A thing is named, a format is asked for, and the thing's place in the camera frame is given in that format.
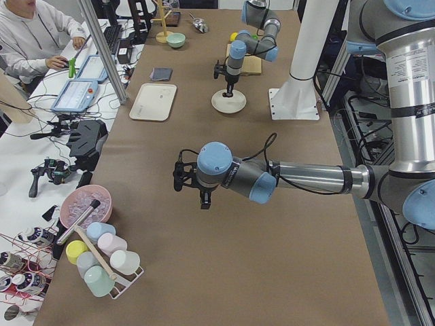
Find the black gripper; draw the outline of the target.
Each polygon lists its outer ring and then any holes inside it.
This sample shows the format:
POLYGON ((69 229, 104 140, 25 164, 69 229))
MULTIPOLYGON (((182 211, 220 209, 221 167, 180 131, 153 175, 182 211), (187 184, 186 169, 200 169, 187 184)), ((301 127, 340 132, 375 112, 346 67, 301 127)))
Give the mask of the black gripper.
POLYGON ((227 87, 222 93, 224 98, 232 98, 234 96, 234 84, 238 82, 240 74, 240 59, 229 59, 226 64, 220 64, 219 61, 216 62, 214 66, 213 78, 217 79, 219 75, 223 75, 225 77, 227 87))
POLYGON ((178 159, 174 165, 173 171, 173 187, 176 192, 180 192, 183 187, 195 188, 200 191, 201 209, 210 209, 211 194, 216 190, 217 186, 207 187, 202 185, 197 178, 197 163, 184 162, 183 152, 180 151, 178 159))

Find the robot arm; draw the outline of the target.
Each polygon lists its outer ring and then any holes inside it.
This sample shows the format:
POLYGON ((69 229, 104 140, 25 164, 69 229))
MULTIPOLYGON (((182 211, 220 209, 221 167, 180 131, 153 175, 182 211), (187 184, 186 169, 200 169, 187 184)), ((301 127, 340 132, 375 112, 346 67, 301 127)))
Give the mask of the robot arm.
POLYGON ((234 85, 239 80, 243 61, 247 55, 273 62, 279 53, 276 38, 281 30, 281 23, 265 1, 245 1, 241 20, 261 31, 262 35, 254 38, 247 30, 239 31, 234 41, 230 43, 226 60, 222 64, 219 62, 215 64, 213 77, 216 79, 219 75, 223 75, 227 83, 226 89, 222 91, 224 98, 233 97, 234 85))
MULTIPOLYGON (((339 1, 307 1, 290 66, 280 88, 271 88, 273 120, 318 120, 314 83, 339 1)), ((434 1, 350 1, 345 47, 349 54, 382 54, 386 62, 394 161, 356 167, 278 162, 263 148, 238 158, 221 142, 199 153, 182 149, 173 171, 174 189, 199 189, 201 208, 211 206, 219 186, 267 203, 277 187, 294 187, 320 195, 353 194, 379 202, 407 221, 434 230, 434 1), (184 151, 197 154, 185 163, 184 151)), ((266 61, 277 58, 281 22, 266 1, 245 1, 241 20, 263 31, 260 40, 242 30, 230 44, 229 59, 215 66, 227 87, 214 95, 234 97, 234 85, 246 54, 266 61)))

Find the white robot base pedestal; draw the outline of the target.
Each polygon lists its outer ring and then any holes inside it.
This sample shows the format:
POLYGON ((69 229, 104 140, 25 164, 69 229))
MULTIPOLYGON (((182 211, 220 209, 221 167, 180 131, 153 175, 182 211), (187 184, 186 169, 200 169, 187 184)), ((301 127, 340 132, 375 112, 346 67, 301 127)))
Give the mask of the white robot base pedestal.
POLYGON ((338 0, 306 2, 290 76, 280 88, 269 90, 273 120, 319 119, 313 78, 338 4, 338 0))

